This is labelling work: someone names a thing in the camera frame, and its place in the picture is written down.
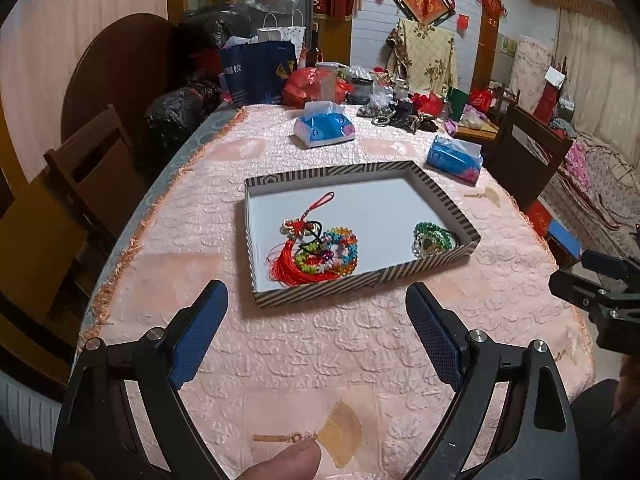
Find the left hand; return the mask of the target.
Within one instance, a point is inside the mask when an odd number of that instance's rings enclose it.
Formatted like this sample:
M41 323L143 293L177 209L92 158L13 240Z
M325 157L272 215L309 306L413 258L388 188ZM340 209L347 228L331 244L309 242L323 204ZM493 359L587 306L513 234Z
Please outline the left hand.
M238 480L311 480L319 469L321 448L314 439L300 440L278 455L251 466Z

